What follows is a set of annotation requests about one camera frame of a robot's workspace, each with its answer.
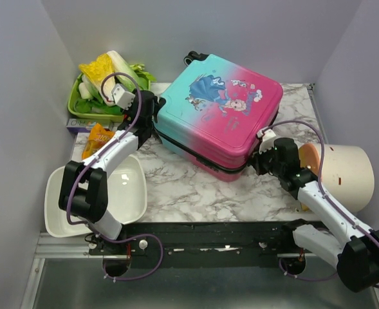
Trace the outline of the pink and teal kids suitcase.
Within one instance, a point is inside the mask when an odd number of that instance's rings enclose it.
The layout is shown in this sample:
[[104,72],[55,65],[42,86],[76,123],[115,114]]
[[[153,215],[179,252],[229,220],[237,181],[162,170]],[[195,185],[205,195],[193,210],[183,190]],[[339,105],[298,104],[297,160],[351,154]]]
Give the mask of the pink and teal kids suitcase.
[[224,182],[237,180],[273,123],[282,86],[213,54],[190,51],[186,68],[160,95],[153,127],[162,144]]

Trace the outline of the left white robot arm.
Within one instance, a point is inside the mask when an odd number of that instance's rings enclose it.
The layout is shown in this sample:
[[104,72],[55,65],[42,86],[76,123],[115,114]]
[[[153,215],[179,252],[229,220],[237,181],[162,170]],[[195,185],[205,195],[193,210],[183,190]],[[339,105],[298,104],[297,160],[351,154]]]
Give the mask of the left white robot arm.
[[104,247],[112,254],[125,249],[122,223],[108,209],[108,178],[131,154],[151,137],[153,115],[158,97],[151,91],[136,92],[126,119],[113,137],[95,154],[81,162],[70,161],[64,167],[59,194],[59,209],[70,225],[87,225],[104,238]]

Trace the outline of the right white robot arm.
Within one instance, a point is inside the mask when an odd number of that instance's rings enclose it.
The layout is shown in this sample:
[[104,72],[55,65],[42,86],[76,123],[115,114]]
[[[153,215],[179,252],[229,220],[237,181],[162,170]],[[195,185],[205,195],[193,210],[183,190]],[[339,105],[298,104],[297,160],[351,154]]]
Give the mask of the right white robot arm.
[[293,139],[267,131],[258,140],[252,157],[257,174],[276,177],[281,187],[311,209],[329,230],[326,234],[300,220],[279,236],[281,248],[294,252],[300,247],[314,253],[335,268],[352,292],[379,288],[379,230],[358,220],[324,189],[310,169],[301,167]]

